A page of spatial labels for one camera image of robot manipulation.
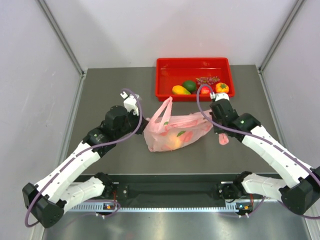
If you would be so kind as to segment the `pink plastic bag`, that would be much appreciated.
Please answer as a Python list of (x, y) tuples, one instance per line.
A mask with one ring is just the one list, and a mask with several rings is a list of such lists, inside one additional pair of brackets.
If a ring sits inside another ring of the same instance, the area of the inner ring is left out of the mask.
[(172, 151), (165, 148), (168, 134), (180, 132), (180, 139), (183, 141), (180, 148), (183, 148), (193, 144), (213, 128), (206, 119), (211, 116), (210, 110), (189, 115), (172, 115), (172, 106), (173, 98), (169, 97), (148, 120), (143, 135), (150, 152)]

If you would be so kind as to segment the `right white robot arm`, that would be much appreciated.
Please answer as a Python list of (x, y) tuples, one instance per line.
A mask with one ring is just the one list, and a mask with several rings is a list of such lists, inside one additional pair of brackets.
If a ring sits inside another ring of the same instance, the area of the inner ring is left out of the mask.
[(215, 98), (210, 104), (213, 130), (236, 138), (258, 154), (280, 176), (279, 179), (244, 171), (233, 180), (234, 197), (249, 194), (269, 197), (302, 216), (320, 198), (320, 169), (291, 154), (251, 114), (238, 115), (228, 99)]

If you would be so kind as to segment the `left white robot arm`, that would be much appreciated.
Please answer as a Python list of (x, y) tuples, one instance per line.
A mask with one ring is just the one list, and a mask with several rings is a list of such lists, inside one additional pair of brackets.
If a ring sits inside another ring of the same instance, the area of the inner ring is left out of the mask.
[(25, 225), (30, 228), (29, 216), (44, 228), (54, 226), (74, 206), (89, 199), (112, 198), (115, 186), (111, 178), (99, 172), (78, 186), (71, 184), (92, 164), (100, 160), (117, 143), (133, 134), (141, 134), (147, 121), (141, 106), (113, 106), (101, 124), (90, 130), (73, 153), (47, 177), (22, 189), (27, 208)]

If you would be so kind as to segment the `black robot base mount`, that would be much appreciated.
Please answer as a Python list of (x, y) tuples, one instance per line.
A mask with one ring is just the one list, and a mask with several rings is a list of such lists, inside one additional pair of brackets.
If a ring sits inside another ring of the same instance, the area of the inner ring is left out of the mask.
[(227, 174), (110, 174), (110, 184), (94, 200), (117, 200), (123, 206), (209, 206), (225, 200), (248, 199)]

